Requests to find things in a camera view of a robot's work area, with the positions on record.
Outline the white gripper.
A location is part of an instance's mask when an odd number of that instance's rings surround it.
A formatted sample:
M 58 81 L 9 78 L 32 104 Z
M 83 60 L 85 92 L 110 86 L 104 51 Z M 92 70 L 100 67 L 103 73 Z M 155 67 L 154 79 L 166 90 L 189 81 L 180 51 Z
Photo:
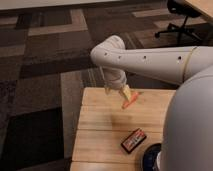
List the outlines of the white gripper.
M 105 82 L 105 93 L 109 95 L 114 90 L 120 89 L 120 94 L 126 99 L 131 98 L 131 89 L 127 83 L 126 73 L 120 69 L 102 68 L 103 79 Z

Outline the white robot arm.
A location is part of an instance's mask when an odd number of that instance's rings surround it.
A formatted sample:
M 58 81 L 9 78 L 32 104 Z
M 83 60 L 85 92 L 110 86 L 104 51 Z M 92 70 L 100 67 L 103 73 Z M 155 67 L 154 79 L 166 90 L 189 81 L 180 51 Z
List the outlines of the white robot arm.
M 213 171 L 213 46 L 128 49 L 112 35 L 90 51 L 106 87 L 119 90 L 136 73 L 177 87 L 162 142 L 141 158 L 144 171 Z

